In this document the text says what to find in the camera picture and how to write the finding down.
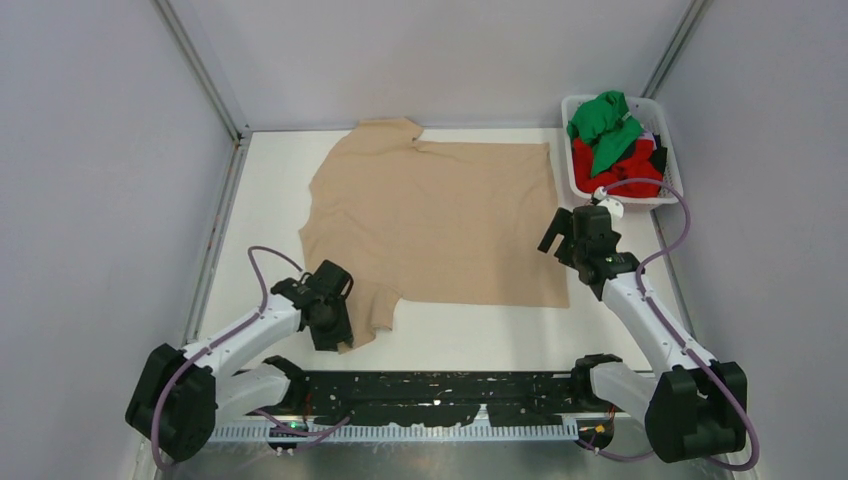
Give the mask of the beige t shirt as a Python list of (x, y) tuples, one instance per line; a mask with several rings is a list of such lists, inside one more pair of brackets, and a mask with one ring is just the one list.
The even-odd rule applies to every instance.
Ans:
[(355, 347), (401, 300), (566, 308), (567, 275), (538, 246), (559, 202), (545, 143), (434, 142), (405, 118), (363, 121), (313, 176), (300, 239), (354, 285)]

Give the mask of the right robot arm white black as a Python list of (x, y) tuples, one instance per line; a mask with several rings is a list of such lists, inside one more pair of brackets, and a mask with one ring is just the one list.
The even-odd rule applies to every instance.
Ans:
[(665, 463), (714, 460), (750, 446), (746, 374), (685, 331), (657, 298), (645, 266), (619, 250), (620, 239), (607, 208), (584, 205), (558, 209), (538, 246), (577, 272), (624, 324), (653, 372), (639, 374), (613, 354), (586, 355), (571, 370), (572, 400), (584, 410), (607, 403), (629, 414)]

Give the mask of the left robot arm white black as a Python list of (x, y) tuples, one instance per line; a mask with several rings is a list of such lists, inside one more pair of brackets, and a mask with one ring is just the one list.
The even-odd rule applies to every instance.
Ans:
[(216, 334), (174, 347), (163, 343), (147, 357), (125, 421), (160, 452), (181, 462), (207, 443), (215, 428), (256, 410), (305, 411), (309, 381), (279, 356), (246, 364), (273, 344), (307, 331), (317, 351), (354, 343), (346, 301), (352, 275), (325, 260), (315, 271), (262, 283), (260, 303)]

